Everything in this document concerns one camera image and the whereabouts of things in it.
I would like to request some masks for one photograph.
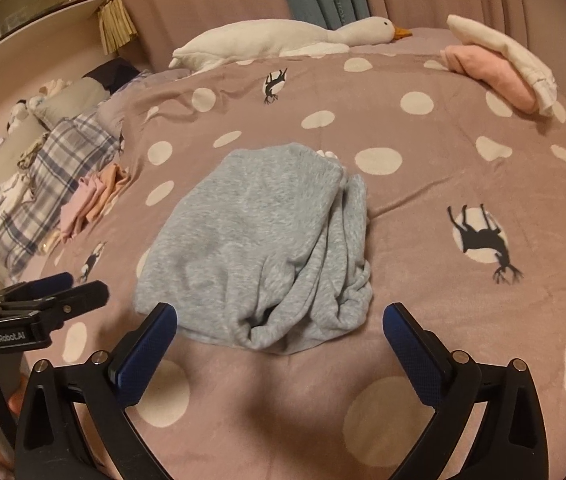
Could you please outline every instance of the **yellow tassel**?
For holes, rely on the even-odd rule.
[[[122,0],[109,0],[100,8],[98,29],[105,54],[112,54],[138,35]]]

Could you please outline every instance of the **blue textured pad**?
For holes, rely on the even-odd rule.
[[[133,406],[141,400],[178,327],[176,310],[167,303],[159,303],[145,322],[150,325],[141,325],[139,330],[144,334],[120,365],[114,378],[116,399],[123,407]]]
[[[74,278],[69,272],[62,272],[61,274],[55,274],[35,282],[29,282],[30,289],[35,298],[53,296],[68,288],[72,288],[73,284]]]
[[[437,408],[443,400],[443,376],[412,327],[392,304],[383,313],[383,333],[420,402]]]

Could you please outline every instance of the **blue gripper pad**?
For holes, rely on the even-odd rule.
[[[420,402],[437,408],[444,398],[444,370],[428,349],[428,334],[400,303],[386,307],[383,333]]]
[[[128,332],[116,345],[108,374],[119,406],[127,408],[141,400],[177,327],[174,307],[159,303],[138,329]]]
[[[72,275],[69,272],[62,272],[61,274],[55,274],[35,282],[29,282],[29,287],[35,298],[46,298],[72,288],[73,284],[74,278]]]

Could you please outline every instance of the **folded gray clothing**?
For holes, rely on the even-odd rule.
[[[198,341],[291,354],[365,321],[366,189],[300,144],[236,150],[184,197],[134,297],[178,312]]]

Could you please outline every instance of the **bed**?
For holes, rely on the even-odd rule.
[[[132,307],[136,283],[176,204],[233,150],[298,142],[332,152],[367,185],[367,321],[290,356],[177,336],[128,410],[161,463],[175,478],[390,476],[432,414],[383,336],[384,307],[402,301],[448,348],[529,364],[550,477],[564,478],[566,97],[552,118],[521,114],[482,83],[441,70],[438,46],[422,46],[437,34],[445,31],[417,31],[419,54],[405,54],[399,41],[241,61],[163,78],[135,95],[120,156],[131,183],[43,270],[102,280],[111,300],[55,332],[30,364],[81,362],[113,348],[142,319]],[[268,99],[266,81],[281,72],[277,99]],[[472,232],[482,233],[478,246]],[[478,248],[463,252],[467,244]],[[471,427],[479,421],[477,411]]]

